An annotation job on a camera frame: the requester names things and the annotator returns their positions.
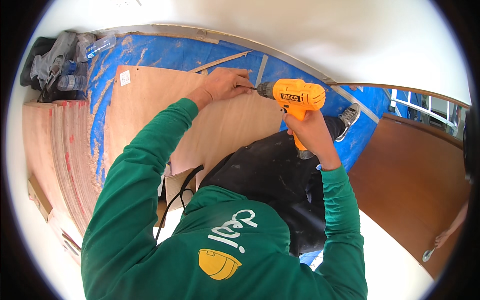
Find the yellow drill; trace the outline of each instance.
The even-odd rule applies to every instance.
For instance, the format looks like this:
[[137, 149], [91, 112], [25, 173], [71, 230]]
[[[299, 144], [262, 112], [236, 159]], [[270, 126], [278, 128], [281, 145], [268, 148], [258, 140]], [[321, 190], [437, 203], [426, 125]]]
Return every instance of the yellow drill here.
[[[308, 84], [302, 79], [279, 79], [265, 82], [254, 88], [260, 96], [276, 100], [285, 112], [294, 115], [300, 121], [307, 110], [318, 110], [325, 103], [325, 89], [319, 84]], [[309, 159], [313, 154], [299, 141], [293, 133], [297, 156]]]

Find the water bottle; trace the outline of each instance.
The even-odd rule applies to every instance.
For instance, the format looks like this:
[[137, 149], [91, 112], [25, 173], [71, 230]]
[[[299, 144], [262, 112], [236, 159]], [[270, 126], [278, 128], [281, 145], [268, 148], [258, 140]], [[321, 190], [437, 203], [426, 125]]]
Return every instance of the water bottle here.
[[78, 75], [62, 75], [57, 82], [59, 91], [78, 91], [87, 87], [87, 77]]
[[95, 55], [103, 52], [107, 49], [112, 48], [115, 46], [117, 39], [115, 38], [114, 34], [110, 34], [106, 37], [99, 39], [98, 41], [93, 42], [91, 45], [86, 47], [85, 49], [85, 57], [79, 61], [87, 61], [92, 59]]
[[62, 75], [87, 75], [88, 65], [84, 62], [65, 60], [61, 69]]

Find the stack of plywood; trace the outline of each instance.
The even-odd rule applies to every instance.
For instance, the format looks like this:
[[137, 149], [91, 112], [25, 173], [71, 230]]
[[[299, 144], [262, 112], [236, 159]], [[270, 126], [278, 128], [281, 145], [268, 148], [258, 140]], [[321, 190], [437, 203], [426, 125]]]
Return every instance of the stack of plywood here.
[[26, 103], [23, 108], [29, 175], [36, 176], [56, 211], [55, 224], [79, 245], [96, 203], [88, 167], [87, 113], [84, 101]]

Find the drill chuck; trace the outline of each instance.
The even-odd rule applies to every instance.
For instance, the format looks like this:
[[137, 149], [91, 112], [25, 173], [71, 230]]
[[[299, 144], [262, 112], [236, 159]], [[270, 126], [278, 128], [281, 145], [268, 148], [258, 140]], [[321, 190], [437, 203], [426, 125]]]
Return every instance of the drill chuck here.
[[273, 86], [275, 83], [275, 81], [270, 81], [259, 84], [257, 87], [258, 94], [262, 97], [275, 100], [275, 97], [273, 97]]

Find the gray sneaker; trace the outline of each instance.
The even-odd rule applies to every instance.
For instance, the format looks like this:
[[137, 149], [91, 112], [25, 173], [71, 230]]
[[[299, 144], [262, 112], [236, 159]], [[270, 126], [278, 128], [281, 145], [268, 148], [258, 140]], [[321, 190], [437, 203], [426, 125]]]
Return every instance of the gray sneaker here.
[[345, 123], [345, 130], [339, 137], [335, 139], [337, 142], [341, 142], [347, 135], [350, 127], [352, 127], [352, 125], [355, 124], [355, 122], [359, 119], [360, 106], [357, 103], [354, 103], [347, 107], [347, 109], [345, 109], [341, 115], [338, 115], [338, 117]]

